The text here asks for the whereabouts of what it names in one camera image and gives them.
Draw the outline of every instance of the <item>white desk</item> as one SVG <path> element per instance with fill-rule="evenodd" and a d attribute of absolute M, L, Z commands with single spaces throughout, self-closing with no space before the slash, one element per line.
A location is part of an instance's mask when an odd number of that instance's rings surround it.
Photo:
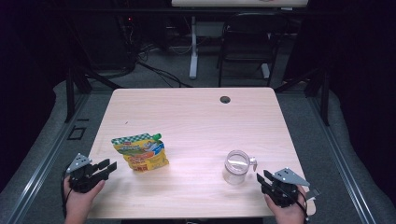
<path fill-rule="evenodd" d="M 173 7 L 306 7 L 308 0 L 172 0 Z M 191 65 L 190 79 L 197 78 L 198 52 L 196 46 L 196 20 L 191 20 Z M 262 66 L 269 74 L 268 66 Z"/>
<path fill-rule="evenodd" d="M 231 102 L 222 103 L 221 96 Z M 145 173 L 129 168 L 111 139 L 141 133 L 162 134 L 169 165 Z M 256 157 L 260 174 L 289 167 L 304 177 L 270 88 L 116 90 L 89 157 L 116 161 L 118 169 L 89 218 L 272 216 L 252 169 L 242 185 L 224 181 L 224 161 L 234 149 Z M 308 214 L 315 211 L 308 202 Z"/>

